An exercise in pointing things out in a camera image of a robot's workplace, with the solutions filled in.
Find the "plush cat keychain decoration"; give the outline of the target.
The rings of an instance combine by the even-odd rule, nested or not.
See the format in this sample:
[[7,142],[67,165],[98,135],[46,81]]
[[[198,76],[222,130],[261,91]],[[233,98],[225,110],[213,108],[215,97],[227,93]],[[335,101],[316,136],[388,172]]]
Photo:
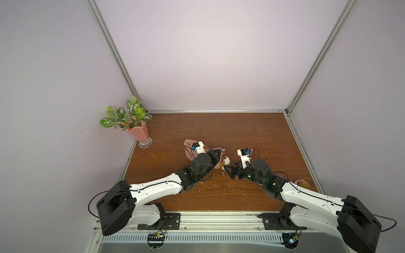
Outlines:
[[222,161],[220,162],[220,168],[225,170],[225,166],[229,166],[231,161],[228,156],[223,156]]

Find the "pink corduroy pencil bag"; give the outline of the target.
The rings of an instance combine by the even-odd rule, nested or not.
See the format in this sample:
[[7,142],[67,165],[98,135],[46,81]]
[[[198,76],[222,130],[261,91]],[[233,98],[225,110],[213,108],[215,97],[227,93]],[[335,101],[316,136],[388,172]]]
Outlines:
[[[198,154],[208,153],[211,150],[210,147],[205,146],[201,141],[186,139],[183,143],[185,148],[186,157],[193,161]],[[223,148],[213,148],[213,151],[219,155],[219,162],[214,166],[214,169],[224,170],[225,166],[230,164],[230,159],[227,157],[225,149]]]

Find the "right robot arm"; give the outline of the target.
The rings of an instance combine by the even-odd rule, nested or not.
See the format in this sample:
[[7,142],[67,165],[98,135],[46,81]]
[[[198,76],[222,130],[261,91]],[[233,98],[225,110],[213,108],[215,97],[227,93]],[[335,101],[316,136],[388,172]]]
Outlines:
[[262,186],[271,198],[285,202],[281,219],[285,225],[310,228],[341,239],[352,253],[374,253],[382,225],[353,196],[344,199],[298,186],[286,176],[273,173],[264,160],[249,166],[226,166],[232,179],[247,179]]

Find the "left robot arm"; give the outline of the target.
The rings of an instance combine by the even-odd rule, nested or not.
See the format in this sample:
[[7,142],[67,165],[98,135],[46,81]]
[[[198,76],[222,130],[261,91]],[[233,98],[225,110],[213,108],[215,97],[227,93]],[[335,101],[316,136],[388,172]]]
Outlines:
[[128,184],[122,180],[104,196],[96,207],[104,236],[119,232],[132,221],[137,224],[156,226],[164,220],[163,209],[149,203],[165,196],[192,190],[202,179],[220,164],[221,149],[198,151],[192,162],[161,179],[141,184]]

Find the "small succulent toy pot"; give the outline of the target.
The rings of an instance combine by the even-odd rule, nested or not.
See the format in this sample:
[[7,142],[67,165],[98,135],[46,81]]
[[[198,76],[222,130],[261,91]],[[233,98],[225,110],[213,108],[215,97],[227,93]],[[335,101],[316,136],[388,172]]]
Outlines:
[[294,183],[299,187],[309,189],[309,190],[311,189],[311,185],[309,184],[309,182],[304,179],[296,180]]

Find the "pink vase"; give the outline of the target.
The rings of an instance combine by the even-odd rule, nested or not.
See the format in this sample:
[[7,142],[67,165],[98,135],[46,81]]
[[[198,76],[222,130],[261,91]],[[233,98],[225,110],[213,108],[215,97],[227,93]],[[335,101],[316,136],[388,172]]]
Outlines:
[[127,132],[137,140],[141,149],[146,149],[153,144],[152,138],[148,135],[147,123],[144,121],[141,122],[141,126],[127,129]]

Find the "right circuit board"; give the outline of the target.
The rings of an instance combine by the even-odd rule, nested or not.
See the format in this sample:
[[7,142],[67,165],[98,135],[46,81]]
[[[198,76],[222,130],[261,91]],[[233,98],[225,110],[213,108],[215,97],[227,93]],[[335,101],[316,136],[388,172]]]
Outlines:
[[297,233],[282,233],[282,245],[287,249],[295,249],[299,245]]

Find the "circuit board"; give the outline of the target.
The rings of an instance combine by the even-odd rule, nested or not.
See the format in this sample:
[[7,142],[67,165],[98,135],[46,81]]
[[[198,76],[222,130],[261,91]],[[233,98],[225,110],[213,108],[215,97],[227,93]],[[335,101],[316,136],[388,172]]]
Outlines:
[[151,250],[158,250],[165,244],[166,235],[162,233],[149,234],[147,237],[147,244]]
[[297,233],[282,233],[282,245],[287,249],[295,249],[299,245]]

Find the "left circuit board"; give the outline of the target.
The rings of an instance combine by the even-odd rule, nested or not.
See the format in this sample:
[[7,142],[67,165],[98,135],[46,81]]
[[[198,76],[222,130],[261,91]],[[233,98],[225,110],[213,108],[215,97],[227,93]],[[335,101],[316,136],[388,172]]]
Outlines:
[[162,233],[149,234],[147,237],[147,244],[151,250],[158,250],[165,244],[166,235]]

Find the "green artificial plant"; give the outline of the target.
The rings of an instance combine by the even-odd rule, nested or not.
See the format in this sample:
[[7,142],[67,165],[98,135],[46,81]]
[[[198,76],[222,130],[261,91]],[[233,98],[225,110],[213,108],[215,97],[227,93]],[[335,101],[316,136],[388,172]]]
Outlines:
[[148,122],[152,119],[152,115],[148,113],[143,102],[135,96],[126,101],[126,109],[121,106],[117,109],[109,106],[106,113],[108,117],[100,120],[100,125],[104,128],[131,130],[134,127],[142,126],[143,122]]

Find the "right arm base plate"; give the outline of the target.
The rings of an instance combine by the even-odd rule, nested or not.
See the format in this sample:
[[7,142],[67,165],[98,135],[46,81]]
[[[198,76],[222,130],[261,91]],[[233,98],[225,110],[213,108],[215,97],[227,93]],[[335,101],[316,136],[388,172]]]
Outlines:
[[307,227],[295,225],[288,215],[280,213],[262,213],[258,215],[265,230],[307,230]]

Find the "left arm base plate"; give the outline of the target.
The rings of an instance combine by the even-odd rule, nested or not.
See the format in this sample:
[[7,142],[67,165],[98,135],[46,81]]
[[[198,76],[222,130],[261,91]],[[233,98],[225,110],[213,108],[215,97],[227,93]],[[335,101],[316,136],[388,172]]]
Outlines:
[[168,213],[163,215],[156,223],[149,226],[146,224],[139,224],[138,230],[179,230],[180,229],[181,214]]

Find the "aluminium front rail frame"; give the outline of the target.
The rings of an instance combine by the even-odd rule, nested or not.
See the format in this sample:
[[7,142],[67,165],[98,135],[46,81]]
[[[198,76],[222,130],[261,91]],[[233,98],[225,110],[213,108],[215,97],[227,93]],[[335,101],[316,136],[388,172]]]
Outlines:
[[[94,228],[86,253],[350,253],[352,249],[329,234],[313,229],[268,230],[259,212],[181,211],[178,229],[164,229],[164,241],[152,241],[151,230],[128,225],[103,236]],[[283,244],[290,232],[298,246]]]

